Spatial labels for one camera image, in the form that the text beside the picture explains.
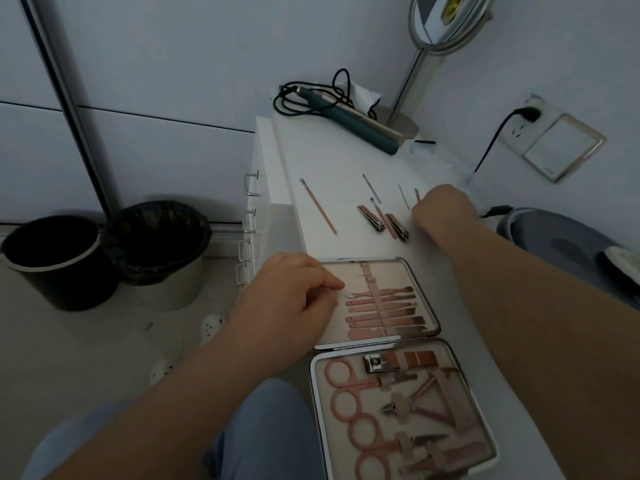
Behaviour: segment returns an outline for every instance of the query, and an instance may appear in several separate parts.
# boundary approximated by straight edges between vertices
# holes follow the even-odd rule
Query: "floor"
[[[120,285],[86,312],[53,309],[22,277],[0,265],[0,472],[17,479],[52,428],[107,400],[148,389],[162,358],[179,361],[200,345],[204,316],[228,316],[234,302],[235,259],[205,259],[198,298],[174,312],[146,310],[136,290]],[[311,356],[284,371],[310,402]]]

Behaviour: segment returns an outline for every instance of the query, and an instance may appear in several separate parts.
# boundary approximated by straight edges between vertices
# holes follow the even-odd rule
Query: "power cord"
[[[484,155],[480,159],[480,163],[478,163],[478,166],[474,170],[474,173],[478,171],[478,169],[480,168],[480,165],[482,165],[482,162],[486,158],[487,154],[489,154],[489,150],[491,150],[491,147],[495,143],[496,138],[498,138],[498,135],[500,135],[500,131],[502,131],[502,128],[504,128],[505,124],[507,124],[507,121],[510,120],[516,114],[521,115],[524,119],[526,119],[531,123],[535,123],[539,119],[540,115],[542,115],[542,112],[540,112],[540,110],[537,107],[526,106],[526,107],[519,107],[515,111],[513,111],[510,115],[508,115],[504,119],[504,121],[501,122],[500,126],[498,127],[498,131],[496,131],[495,134],[493,135],[491,143],[489,143],[489,147],[487,147],[486,151],[484,152]]]
[[[347,76],[346,93],[344,92],[343,88],[335,85],[335,81],[338,79],[338,76],[343,72]],[[311,108],[304,102],[296,101],[288,97],[290,94],[295,92],[298,86],[304,86],[308,89],[313,89],[316,92],[329,94],[334,97],[336,101],[327,102],[327,105],[323,106],[322,108]],[[378,120],[375,111],[373,111],[373,108],[378,104],[378,102],[376,104],[373,104],[373,106],[369,110],[369,117],[374,120]],[[351,100],[351,76],[349,74],[349,71],[345,68],[338,70],[338,72],[333,75],[331,85],[318,84],[316,82],[305,82],[303,80],[292,80],[290,82],[287,82],[286,84],[283,84],[282,86],[280,86],[280,92],[273,99],[273,108],[276,110],[276,112],[283,116],[302,116],[304,114],[310,114],[312,116],[325,117],[322,113],[322,110],[337,106],[339,103],[347,104],[347,106],[355,108],[353,101]]]

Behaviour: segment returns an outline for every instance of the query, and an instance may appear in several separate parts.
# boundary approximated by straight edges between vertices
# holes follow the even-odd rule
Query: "round mirror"
[[[451,53],[490,19],[493,0],[413,0],[409,31],[415,44],[431,54]]]
[[[418,126],[400,110],[424,58],[427,54],[447,55],[466,45],[492,19],[492,3],[493,0],[412,0],[409,32],[418,53],[393,108],[376,110],[386,126],[404,137],[415,137]]]

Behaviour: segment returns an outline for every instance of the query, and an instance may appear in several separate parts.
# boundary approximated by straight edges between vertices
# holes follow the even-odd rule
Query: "electrical outlet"
[[[537,107],[542,113],[535,123],[527,121],[521,115],[516,114],[507,121],[498,136],[498,141],[519,156],[523,156],[528,149],[553,126],[558,117],[563,113],[555,106],[549,104],[540,96],[532,94],[522,107]]]

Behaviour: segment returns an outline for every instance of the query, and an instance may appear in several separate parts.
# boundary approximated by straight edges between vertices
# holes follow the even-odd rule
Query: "trash can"
[[[190,205],[158,200],[118,212],[103,227],[100,245],[124,282],[139,287],[146,306],[178,310],[202,288],[202,254],[209,221]]]
[[[98,225],[84,217],[44,217],[18,227],[0,246],[0,260],[59,310],[88,310],[118,287]]]

